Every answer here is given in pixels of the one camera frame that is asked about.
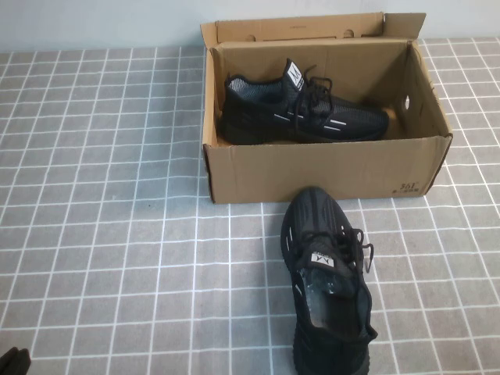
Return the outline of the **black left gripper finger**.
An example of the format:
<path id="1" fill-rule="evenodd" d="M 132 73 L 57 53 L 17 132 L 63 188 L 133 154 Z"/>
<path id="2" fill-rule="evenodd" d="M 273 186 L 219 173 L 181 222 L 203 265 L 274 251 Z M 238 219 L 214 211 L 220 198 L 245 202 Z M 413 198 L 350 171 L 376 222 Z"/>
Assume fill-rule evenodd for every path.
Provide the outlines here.
<path id="1" fill-rule="evenodd" d="M 29 368 L 30 353 L 27 348 L 23 348 L 16 355 L 15 375 L 26 375 Z"/>
<path id="2" fill-rule="evenodd" d="M 16 372 L 18 365 L 16 364 L 16 358 L 18 355 L 18 348 L 12 347 L 8 350 L 0 360 L 0 374 L 8 375 Z"/>

